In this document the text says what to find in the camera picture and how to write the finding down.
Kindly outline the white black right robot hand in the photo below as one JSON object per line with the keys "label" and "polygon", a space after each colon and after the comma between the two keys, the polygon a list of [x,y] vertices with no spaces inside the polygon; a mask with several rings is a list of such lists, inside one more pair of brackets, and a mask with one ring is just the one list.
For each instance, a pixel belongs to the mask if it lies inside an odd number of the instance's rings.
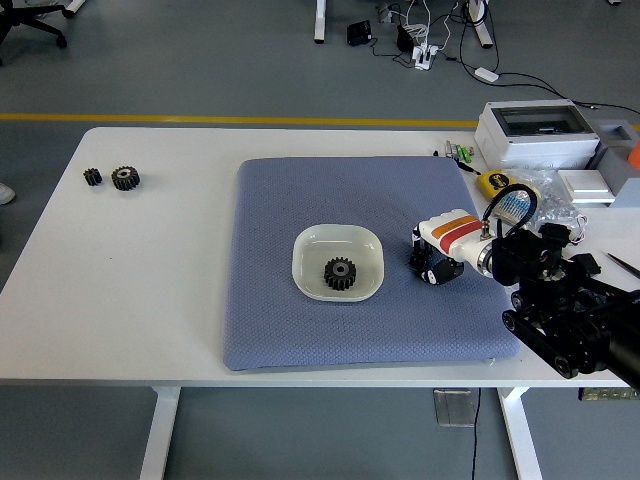
{"label": "white black right robot hand", "polygon": [[493,239],[486,221],[454,209],[413,229],[409,264],[421,280],[432,285],[459,277],[466,263],[490,277]]}

